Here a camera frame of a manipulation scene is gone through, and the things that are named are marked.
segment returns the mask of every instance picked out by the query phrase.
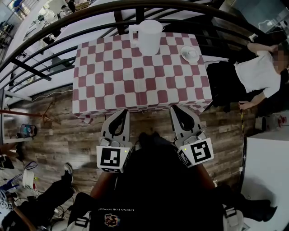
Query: desk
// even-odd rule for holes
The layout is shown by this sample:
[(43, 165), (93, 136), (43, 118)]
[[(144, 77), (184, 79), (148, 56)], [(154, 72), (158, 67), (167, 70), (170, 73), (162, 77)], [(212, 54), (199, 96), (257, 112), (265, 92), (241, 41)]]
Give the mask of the desk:
[[(200, 54), (197, 63), (180, 56), (183, 46)], [(143, 56), (129, 35), (99, 38), (78, 46), (73, 81), (73, 113), (93, 116), (123, 108), (166, 110), (172, 104), (201, 113), (212, 102), (208, 75), (195, 35), (163, 32), (160, 49)]]

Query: white t-shirt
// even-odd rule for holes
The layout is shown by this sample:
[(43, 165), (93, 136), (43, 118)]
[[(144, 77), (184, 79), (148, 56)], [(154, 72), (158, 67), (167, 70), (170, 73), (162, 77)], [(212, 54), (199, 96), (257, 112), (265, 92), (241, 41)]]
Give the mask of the white t-shirt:
[(236, 66), (237, 75), (246, 92), (264, 89), (266, 98), (280, 89), (281, 76), (273, 65), (273, 57), (268, 51), (258, 51), (258, 57)]
[(66, 16), (66, 13), (62, 10), (59, 12), (60, 18), (64, 18)]

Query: red pole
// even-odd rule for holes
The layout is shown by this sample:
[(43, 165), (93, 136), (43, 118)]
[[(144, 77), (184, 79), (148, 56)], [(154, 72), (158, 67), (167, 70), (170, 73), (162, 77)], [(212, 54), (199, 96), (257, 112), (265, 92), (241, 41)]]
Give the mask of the red pole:
[(9, 110), (0, 110), (0, 114), (13, 114), (13, 115), (21, 115), (21, 116), (31, 116), (31, 117), (43, 117), (47, 115), (41, 115), (41, 114), (31, 114), (31, 113), (24, 113), (24, 112), (18, 112), (18, 111), (9, 111)]

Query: wooden floor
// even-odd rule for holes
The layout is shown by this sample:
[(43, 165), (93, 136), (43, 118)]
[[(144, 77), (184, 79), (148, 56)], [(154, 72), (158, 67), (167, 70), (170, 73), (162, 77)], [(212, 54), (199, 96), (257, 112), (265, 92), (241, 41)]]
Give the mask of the wooden floor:
[[(72, 87), (60, 88), (63, 92)], [(89, 193), (101, 170), (97, 169), (96, 145), (105, 116), (98, 116), (91, 125), (83, 123), (72, 114), (72, 92), (55, 93), (47, 98), (38, 98), (33, 102), (19, 102), (11, 107), (13, 111), (43, 113), (50, 102), (53, 102), (48, 115), (61, 123), (46, 122), (41, 119), (30, 120), (26, 116), (6, 115), (5, 134), (14, 137), (22, 123), (38, 127), (38, 134), (32, 142), (26, 142), (23, 148), (25, 164), (36, 161), (38, 167), (33, 170), (38, 178), (36, 186), (44, 192), (63, 174), (63, 164), (71, 163), (74, 168), (74, 185), (80, 192)], [(214, 149), (214, 160), (205, 164), (211, 177), (217, 184), (222, 182), (236, 185), (239, 180), (239, 167), (242, 164), (242, 129), (240, 111), (237, 105), (232, 106), (230, 113), (222, 108), (211, 107), (200, 115), (205, 132), (211, 138)], [(248, 110), (244, 115), (245, 131), (254, 126), (255, 111)], [(152, 111), (131, 114), (131, 141), (134, 143), (141, 132), (157, 131), (164, 138), (173, 141), (174, 133), (168, 111)], [(0, 184), (3, 178), (10, 179), (23, 171), (23, 164), (13, 158), (15, 169), (0, 171)], [(28, 190), (18, 189), (20, 195), (31, 195)], [(72, 204), (68, 201), (64, 208)]]

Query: curved handrail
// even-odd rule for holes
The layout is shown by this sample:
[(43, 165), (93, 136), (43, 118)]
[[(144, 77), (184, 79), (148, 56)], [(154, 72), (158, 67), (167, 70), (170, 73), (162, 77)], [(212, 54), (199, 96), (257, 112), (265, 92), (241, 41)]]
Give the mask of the curved handrail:
[(168, 9), (179, 9), (179, 10), (188, 10), (188, 11), (194, 11), (198, 13), (203, 14), (210, 14), (214, 17), (221, 18), (224, 20), (227, 20), (229, 22), (232, 22), (240, 27), (243, 27), (256, 35), (265, 35), (264, 32), (259, 30), (258, 28), (254, 27), (250, 23), (248, 23), (244, 19), (240, 19), (237, 16), (234, 16), (232, 14), (226, 13), (224, 11), (221, 11), (219, 9), (215, 9), (206, 5), (201, 5), (198, 3), (192, 3), (187, 1), (180, 1), (180, 0), (122, 0), (122, 1), (114, 1), (109, 3), (104, 3), (100, 5), (96, 5), (93, 7), (89, 7), (86, 9), (83, 9), (81, 11), (75, 12), (71, 15), (68, 15), (60, 20), (57, 20), (56, 22), (48, 25), (41, 31), (37, 32), (35, 35), (33, 35), (31, 38), (26, 40), (24, 43), (22, 43), (12, 54), (3, 62), (3, 64), (0, 66), (0, 72), (10, 63), (14, 58), (16, 58), (21, 52), (23, 52), (25, 49), (30, 47), (32, 44), (37, 42), (38, 40), (42, 39), (46, 35), (52, 33), (53, 31), (57, 29), (61, 29), (62, 27), (65, 27), (71, 23), (80, 21), (82, 19), (86, 19), (92, 16), (114, 12), (116, 10), (124, 10), (124, 9), (134, 9), (134, 8), (168, 8)]

